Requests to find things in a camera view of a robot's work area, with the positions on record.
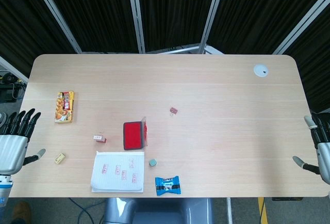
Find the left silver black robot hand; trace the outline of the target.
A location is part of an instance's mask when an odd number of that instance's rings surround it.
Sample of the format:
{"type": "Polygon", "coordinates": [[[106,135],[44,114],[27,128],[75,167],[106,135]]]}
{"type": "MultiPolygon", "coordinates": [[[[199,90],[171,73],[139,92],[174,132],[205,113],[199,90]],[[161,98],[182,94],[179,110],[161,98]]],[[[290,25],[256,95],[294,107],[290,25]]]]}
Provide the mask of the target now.
{"type": "Polygon", "coordinates": [[[26,151],[41,113],[35,109],[13,112],[1,126],[1,175],[14,175],[27,164],[39,160],[46,152],[26,156],[26,151]]]}

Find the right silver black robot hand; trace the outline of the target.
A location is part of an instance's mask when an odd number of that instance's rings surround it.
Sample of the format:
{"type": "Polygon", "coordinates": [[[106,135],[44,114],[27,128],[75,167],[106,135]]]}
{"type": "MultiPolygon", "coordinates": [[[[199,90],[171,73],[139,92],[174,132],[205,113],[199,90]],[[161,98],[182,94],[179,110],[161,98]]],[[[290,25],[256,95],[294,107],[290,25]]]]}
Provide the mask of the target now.
{"type": "Polygon", "coordinates": [[[300,168],[320,175],[329,184],[329,113],[313,113],[304,116],[304,120],[311,133],[318,165],[308,164],[297,156],[292,159],[300,168]]]}

